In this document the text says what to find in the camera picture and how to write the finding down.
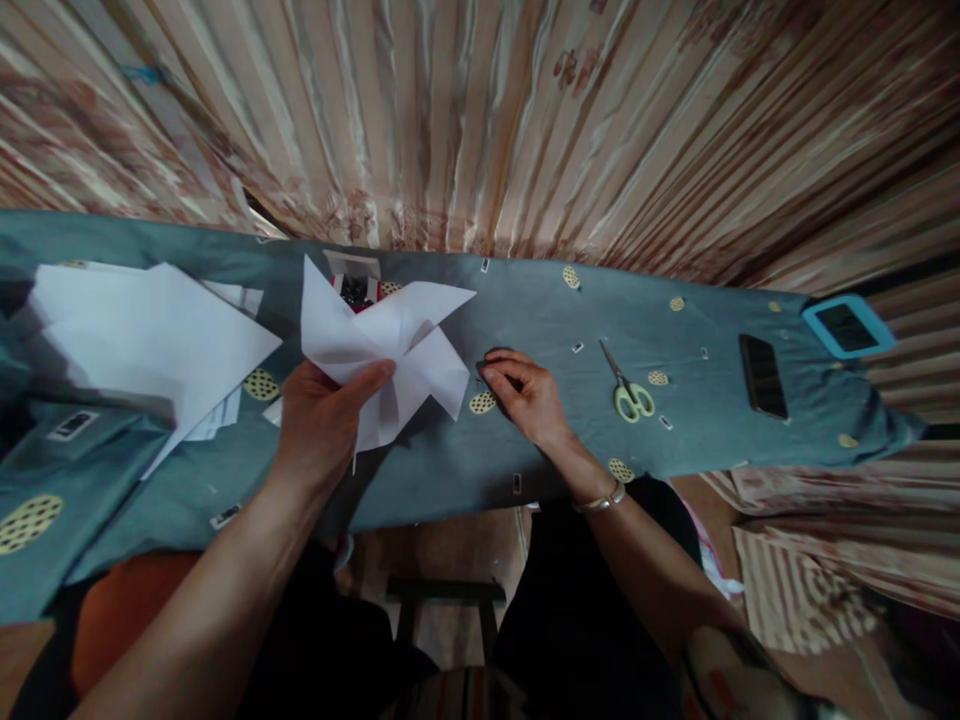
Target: blue phone case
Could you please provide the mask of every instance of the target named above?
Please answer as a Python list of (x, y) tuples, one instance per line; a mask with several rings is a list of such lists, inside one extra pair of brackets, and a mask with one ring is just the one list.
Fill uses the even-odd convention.
[[(847, 308), (849, 308), (850, 312), (857, 317), (857, 320), (863, 323), (867, 331), (873, 335), (876, 345), (863, 348), (862, 350), (844, 350), (840, 346), (840, 343), (837, 342), (833, 333), (831, 333), (827, 326), (817, 317), (817, 313), (832, 307), (837, 307), (838, 305), (846, 305)], [(893, 333), (890, 332), (890, 328), (888, 328), (883, 320), (873, 311), (873, 308), (867, 304), (867, 301), (859, 295), (841, 295), (840, 297), (831, 298), (822, 303), (811, 305), (801, 313), (801, 317), (806, 320), (810, 329), (816, 333), (817, 337), (827, 346), (827, 349), (834, 357), (840, 358), (841, 360), (849, 360), (866, 355), (876, 355), (877, 353), (890, 350), (897, 344), (897, 339), (893, 336)]]

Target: wrist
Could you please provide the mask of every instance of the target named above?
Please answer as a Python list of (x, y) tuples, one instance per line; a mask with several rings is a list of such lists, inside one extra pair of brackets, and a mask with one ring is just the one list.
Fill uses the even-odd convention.
[(560, 471), (574, 502), (578, 505), (608, 497), (616, 492), (617, 481), (572, 430), (538, 447)]
[(552, 432), (544, 433), (542, 436), (531, 438), (531, 442), (551, 460), (554, 460), (555, 455), (561, 456), (571, 450), (583, 448), (580, 438), (567, 425)]
[(278, 498), (284, 504), (313, 509), (317, 505), (323, 507), (327, 504), (336, 485), (336, 481), (329, 481), (326, 478), (319, 482), (305, 482), (297, 473), (274, 467), (267, 475), (261, 492)]

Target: patterned sleeve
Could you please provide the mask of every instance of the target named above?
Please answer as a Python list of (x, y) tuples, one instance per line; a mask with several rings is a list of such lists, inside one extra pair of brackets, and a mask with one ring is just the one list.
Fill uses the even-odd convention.
[(844, 720), (829, 700), (794, 688), (748, 630), (701, 627), (683, 656), (687, 720)]

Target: stack of white paper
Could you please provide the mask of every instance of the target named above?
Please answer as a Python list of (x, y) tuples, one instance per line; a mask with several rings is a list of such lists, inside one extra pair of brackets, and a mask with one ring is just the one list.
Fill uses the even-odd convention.
[[(109, 265), (107, 263), (92, 261), (84, 261), (80, 267), (86, 270), (93, 270), (94, 272), (112, 272), (125, 275), (139, 275), (146, 272), (146, 270), (139, 268), (131, 268), (124, 265)], [(200, 284), (224, 302), (233, 305), (247, 317), (251, 319), (257, 317), (257, 312), (260, 310), (260, 303), (263, 301), (263, 290), (245, 288), (241, 285), (227, 285), (225, 283), (214, 282), (213, 280), (201, 280)], [(223, 402), (207, 413), (203, 420), (197, 423), (197, 426), (190, 431), (184, 440), (213, 440), (217, 435), (217, 430), (222, 427), (227, 427), (228, 425), (236, 424), (240, 417), (241, 392), (243, 392), (243, 386), (237, 385)]]
[(236, 309), (254, 314), (261, 291), (204, 285), (167, 264), (150, 270), (42, 265), (16, 319), (45, 381), (174, 424), (144, 478), (194, 430), (203, 439), (235, 422), (238, 386), (280, 345)]
[(303, 354), (340, 384), (378, 360), (397, 363), (392, 381), (360, 411), (357, 452), (393, 442), (429, 395), (456, 420), (470, 371), (437, 325), (476, 293), (415, 282), (354, 314), (303, 260)]

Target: green-handled scissors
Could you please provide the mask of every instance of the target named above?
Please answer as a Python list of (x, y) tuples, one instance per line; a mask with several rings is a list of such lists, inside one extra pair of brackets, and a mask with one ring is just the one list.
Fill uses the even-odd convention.
[[(656, 406), (653, 404), (650, 393), (636, 383), (627, 381), (610, 351), (607, 350), (607, 346), (603, 344), (603, 340), (600, 341), (600, 347), (603, 348), (607, 361), (613, 368), (613, 374), (617, 376), (617, 389), (613, 393), (613, 405), (617, 408), (617, 414), (627, 422), (636, 422), (641, 415), (643, 417), (653, 415)], [(629, 413), (623, 409), (624, 405), (629, 408)]]

